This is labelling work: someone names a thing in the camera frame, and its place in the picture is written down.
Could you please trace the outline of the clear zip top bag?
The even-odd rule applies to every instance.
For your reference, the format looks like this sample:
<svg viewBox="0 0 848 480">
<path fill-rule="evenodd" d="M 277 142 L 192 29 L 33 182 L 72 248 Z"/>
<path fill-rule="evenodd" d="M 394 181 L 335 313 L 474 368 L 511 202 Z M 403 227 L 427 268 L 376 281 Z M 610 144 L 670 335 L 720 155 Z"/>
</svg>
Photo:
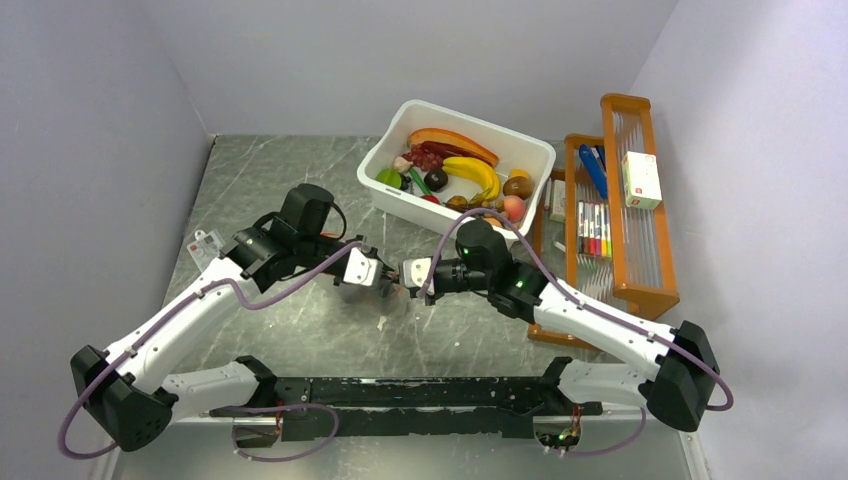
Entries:
<svg viewBox="0 0 848 480">
<path fill-rule="evenodd" d="M 361 242 L 360 247 L 374 248 L 362 236 L 357 236 L 355 242 Z M 332 298 L 361 310 L 367 310 L 383 317 L 401 317 L 407 311 L 408 293 L 397 283 L 398 275 L 383 260 L 383 271 L 379 283 L 372 288 L 347 285 L 342 282 L 342 275 L 348 260 L 348 255 L 320 274 L 314 282 Z"/>
</svg>

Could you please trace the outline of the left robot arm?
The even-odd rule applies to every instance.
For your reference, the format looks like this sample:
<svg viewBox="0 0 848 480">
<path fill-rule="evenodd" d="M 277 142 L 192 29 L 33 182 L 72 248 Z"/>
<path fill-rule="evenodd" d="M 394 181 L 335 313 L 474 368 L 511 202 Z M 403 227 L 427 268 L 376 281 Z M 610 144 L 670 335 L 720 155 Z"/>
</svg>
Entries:
<svg viewBox="0 0 848 480">
<path fill-rule="evenodd" d="M 175 375 L 173 369 L 201 334 L 237 308 L 266 309 L 327 273 L 342 277 L 364 252 L 364 239 L 324 235 L 333 195 L 313 184 L 290 190 L 277 211 L 236 232 L 200 277 L 124 338 L 100 350 L 90 345 L 70 366 L 77 399 L 63 419 L 57 446 L 67 458 L 87 460 L 120 448 L 136 451 L 178 420 L 202 412 L 277 413 L 277 377 L 252 356 L 223 367 Z M 112 439 L 111 447 L 83 453 L 67 435 L 86 410 Z"/>
</svg>

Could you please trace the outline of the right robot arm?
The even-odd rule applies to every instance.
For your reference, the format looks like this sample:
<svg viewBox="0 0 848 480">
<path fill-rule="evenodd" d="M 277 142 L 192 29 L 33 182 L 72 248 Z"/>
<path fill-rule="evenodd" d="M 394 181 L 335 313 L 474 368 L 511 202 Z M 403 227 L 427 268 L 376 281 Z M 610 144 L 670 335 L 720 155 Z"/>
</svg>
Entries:
<svg viewBox="0 0 848 480">
<path fill-rule="evenodd" d="M 665 425 L 696 431 L 716 388 L 733 397 L 706 332 L 684 321 L 677 327 L 642 319 L 593 299 L 555 277 L 539 258 L 515 259 L 504 237 L 483 219 L 461 216 L 448 231 L 456 257 L 440 251 L 404 270 L 411 293 L 432 304 L 448 293 L 480 292 L 499 313 L 545 330 L 572 334 L 616 358 L 614 364 L 572 360 L 557 368 L 565 399 L 646 409 Z"/>
</svg>

